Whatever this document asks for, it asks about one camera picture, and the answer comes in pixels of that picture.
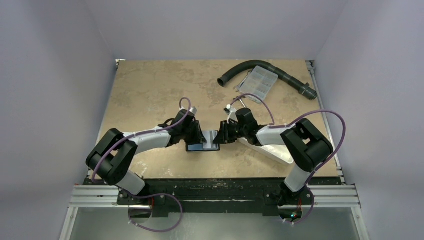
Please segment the black leather card holder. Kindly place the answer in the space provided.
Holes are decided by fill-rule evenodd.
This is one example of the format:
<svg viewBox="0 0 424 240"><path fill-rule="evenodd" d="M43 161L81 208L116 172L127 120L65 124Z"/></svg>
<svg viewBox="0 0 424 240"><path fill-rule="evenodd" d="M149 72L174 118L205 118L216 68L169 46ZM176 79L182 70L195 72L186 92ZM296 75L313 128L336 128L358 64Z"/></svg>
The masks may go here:
<svg viewBox="0 0 424 240"><path fill-rule="evenodd" d="M185 146L186 152L215 152L220 150L219 144L213 144L213 139L215 138L214 130L206 130L202 132L207 142L204 144L198 144L198 143L192 144L192 145L186 144Z"/></svg>

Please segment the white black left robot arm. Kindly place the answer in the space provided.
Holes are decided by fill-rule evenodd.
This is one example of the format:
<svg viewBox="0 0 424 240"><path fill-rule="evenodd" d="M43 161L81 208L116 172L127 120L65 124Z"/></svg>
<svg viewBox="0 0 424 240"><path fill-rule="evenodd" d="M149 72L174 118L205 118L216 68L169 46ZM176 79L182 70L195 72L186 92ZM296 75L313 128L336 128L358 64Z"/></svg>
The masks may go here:
<svg viewBox="0 0 424 240"><path fill-rule="evenodd" d="M86 165L110 186L129 192L129 197L138 205L149 199L149 185L130 171L133 158L140 153L159 148L168 148L185 141L188 145L203 144L200 123L195 119L197 109L181 108L170 125L165 123L142 131L121 132L111 128L97 143L86 159Z"/></svg>

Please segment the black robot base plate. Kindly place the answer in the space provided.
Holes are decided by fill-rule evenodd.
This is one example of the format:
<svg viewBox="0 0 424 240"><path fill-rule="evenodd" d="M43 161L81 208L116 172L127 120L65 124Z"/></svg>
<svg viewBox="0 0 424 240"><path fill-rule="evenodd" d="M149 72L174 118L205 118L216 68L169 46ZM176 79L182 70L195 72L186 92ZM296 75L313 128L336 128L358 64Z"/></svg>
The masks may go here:
<svg viewBox="0 0 424 240"><path fill-rule="evenodd" d="M264 217L294 218L301 208L312 205L319 197L329 197L340 186L336 177L317 178L312 186L291 194L282 189L284 178L188 178L149 179L146 199L119 190L112 200L119 207L152 207L154 218L170 213L261 214Z"/></svg>

